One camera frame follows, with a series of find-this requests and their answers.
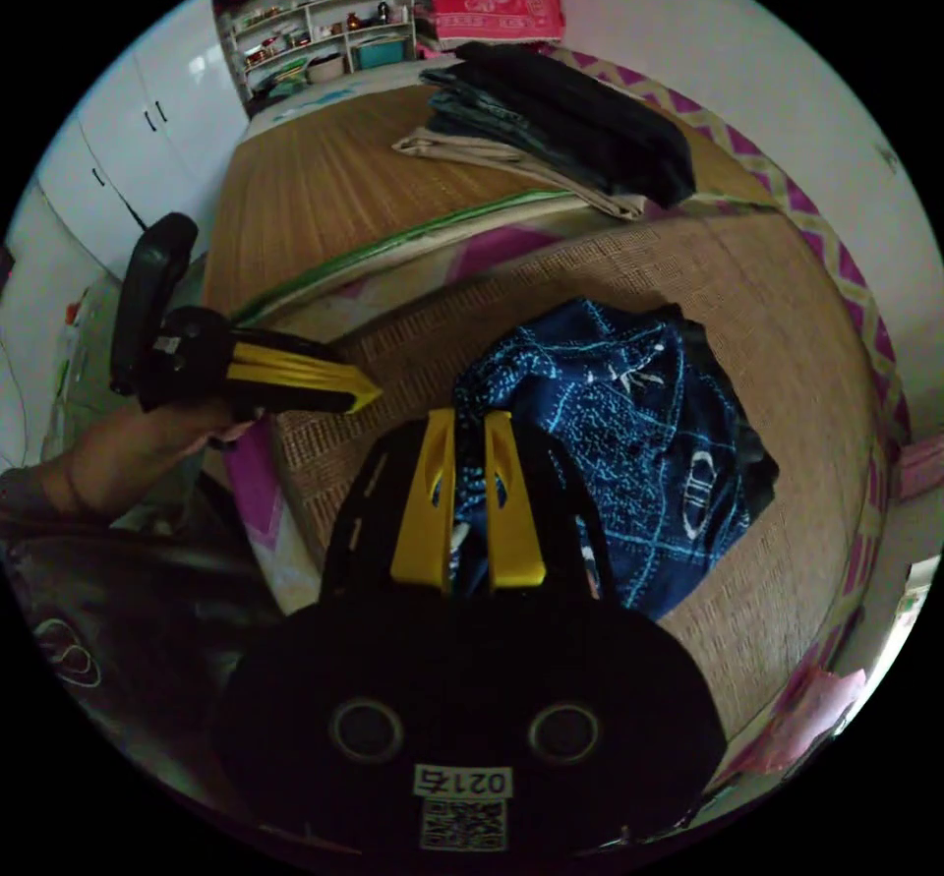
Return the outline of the person's left hand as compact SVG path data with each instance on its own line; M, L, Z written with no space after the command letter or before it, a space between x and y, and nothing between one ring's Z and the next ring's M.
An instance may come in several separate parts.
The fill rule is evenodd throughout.
M239 439L263 413L253 408L236 417L218 400L150 411L133 404L95 424L59 458L46 483L49 497L64 511L114 521L179 463L213 439Z

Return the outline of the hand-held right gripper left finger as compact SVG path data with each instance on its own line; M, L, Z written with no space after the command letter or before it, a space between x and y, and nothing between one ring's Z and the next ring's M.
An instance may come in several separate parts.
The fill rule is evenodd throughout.
M454 410L435 409L419 438L390 565L394 582L450 591L455 483Z

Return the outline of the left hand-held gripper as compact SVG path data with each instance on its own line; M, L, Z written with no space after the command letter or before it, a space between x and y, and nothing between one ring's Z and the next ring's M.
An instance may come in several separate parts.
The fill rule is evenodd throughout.
M140 314L136 395L146 410L214 399L247 417L251 409L355 413L382 390L322 343L186 306Z

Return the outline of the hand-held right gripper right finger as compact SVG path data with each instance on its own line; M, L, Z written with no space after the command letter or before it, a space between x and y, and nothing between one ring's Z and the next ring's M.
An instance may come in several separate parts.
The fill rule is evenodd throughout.
M486 416L484 441L490 590L538 588L547 567L509 413L493 411Z

